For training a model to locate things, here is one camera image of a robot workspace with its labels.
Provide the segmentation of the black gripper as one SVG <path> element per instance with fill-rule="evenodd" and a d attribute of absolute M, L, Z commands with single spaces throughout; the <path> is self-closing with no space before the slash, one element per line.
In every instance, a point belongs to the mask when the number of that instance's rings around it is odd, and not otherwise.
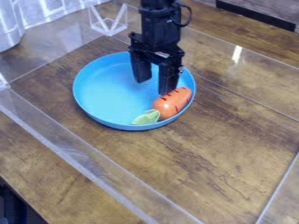
<path fill-rule="evenodd" d="M 183 73 L 184 51 L 179 47 L 182 38 L 180 7 L 140 7 L 142 32 L 131 32 L 130 54 L 135 81 L 143 83 L 152 78 L 151 64 L 159 66 L 159 94 L 176 89 Z"/>

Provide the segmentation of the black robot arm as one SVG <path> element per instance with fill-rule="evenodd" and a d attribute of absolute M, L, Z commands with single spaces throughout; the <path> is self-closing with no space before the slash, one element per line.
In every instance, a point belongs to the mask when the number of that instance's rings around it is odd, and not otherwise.
<path fill-rule="evenodd" d="M 183 72 L 184 51 L 178 46 L 182 36 L 182 9 L 174 0 L 140 0 L 142 32 L 131 32 L 130 56 L 135 81 L 152 78 L 152 64 L 159 66 L 159 94 L 176 89 Z"/>

